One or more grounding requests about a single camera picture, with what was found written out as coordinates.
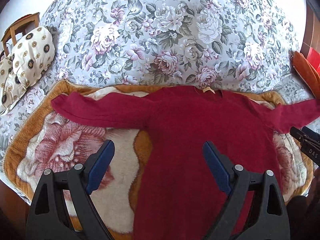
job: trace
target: blanket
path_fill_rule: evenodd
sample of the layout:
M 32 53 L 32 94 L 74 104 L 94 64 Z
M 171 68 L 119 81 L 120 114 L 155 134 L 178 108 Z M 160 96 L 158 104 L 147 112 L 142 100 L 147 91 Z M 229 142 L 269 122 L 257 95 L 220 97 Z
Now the blanket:
M 77 163 L 84 163 L 104 140 L 111 139 L 116 147 L 115 157 L 99 189 L 92 193 L 91 198 L 114 238 L 131 239 L 141 177 L 152 149 L 148 133 L 135 129 L 79 125 L 54 112 L 50 101 L 61 93 L 70 94 L 73 91 L 98 100 L 111 92 L 142 97 L 160 88 L 120 85 L 93 89 L 68 81 L 58 82 L 21 126 L 8 147 L 3 165 L 7 178 L 31 200 L 44 169 L 64 171 Z M 284 104 L 274 91 L 244 95 L 269 108 Z M 301 154 L 300 146 L 289 134 L 275 133 L 274 144 L 281 169 L 283 196 L 287 202 L 309 187 L 313 173 L 312 161 Z M 65 192 L 65 199 L 73 225 L 81 229 L 68 191 Z

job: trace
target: floral bedsheet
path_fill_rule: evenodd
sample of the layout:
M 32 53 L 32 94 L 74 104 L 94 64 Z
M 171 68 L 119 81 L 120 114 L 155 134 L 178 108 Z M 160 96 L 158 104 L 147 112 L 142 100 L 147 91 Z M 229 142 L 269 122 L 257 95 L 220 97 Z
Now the floral bedsheet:
M 55 0 L 40 25 L 52 33 L 56 55 L 0 118 L 0 162 L 26 118 L 61 79 L 91 87 L 275 89 L 287 103 L 311 97 L 291 74 L 290 55 L 299 45 L 273 0 Z

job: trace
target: cream pillow with medallions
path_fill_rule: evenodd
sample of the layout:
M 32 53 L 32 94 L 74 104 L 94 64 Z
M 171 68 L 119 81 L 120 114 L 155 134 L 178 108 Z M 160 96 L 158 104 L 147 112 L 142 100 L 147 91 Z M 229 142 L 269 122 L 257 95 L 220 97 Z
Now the cream pillow with medallions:
M 0 115 L 9 112 L 50 66 L 55 54 L 52 35 L 40 26 L 23 36 L 0 62 Z

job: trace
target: sweater sleeve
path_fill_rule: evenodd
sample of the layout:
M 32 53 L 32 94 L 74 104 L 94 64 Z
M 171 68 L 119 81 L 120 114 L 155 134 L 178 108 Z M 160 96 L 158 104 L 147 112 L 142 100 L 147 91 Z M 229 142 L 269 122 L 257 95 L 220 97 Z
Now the sweater sleeve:
M 145 128 L 155 105 L 156 102 L 148 97 L 120 93 L 110 93 L 94 100 L 72 92 L 69 96 L 59 95 L 51 101 L 56 112 L 75 123 L 127 129 Z
M 301 128 L 320 117 L 319 99 L 278 105 L 273 110 L 251 100 L 250 104 L 265 125 L 279 133 L 289 133 L 292 126 Z

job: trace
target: maroon long-sleeve shirt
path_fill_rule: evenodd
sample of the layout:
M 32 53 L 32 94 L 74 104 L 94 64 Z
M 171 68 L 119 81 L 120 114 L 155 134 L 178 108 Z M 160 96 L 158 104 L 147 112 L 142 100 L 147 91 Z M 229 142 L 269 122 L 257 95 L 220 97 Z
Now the maroon long-sleeve shirt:
M 97 101 L 73 92 L 51 104 L 79 124 L 148 131 L 153 150 L 139 190 L 135 240 L 200 240 L 210 228 L 226 196 L 202 156 L 205 141 L 248 171 L 273 170 L 280 184 L 274 131 L 288 133 L 320 116 L 320 100 L 270 110 L 236 93 L 203 93 L 191 86 L 142 98 L 110 93 Z M 249 207 L 250 199 L 236 231 L 242 230 Z

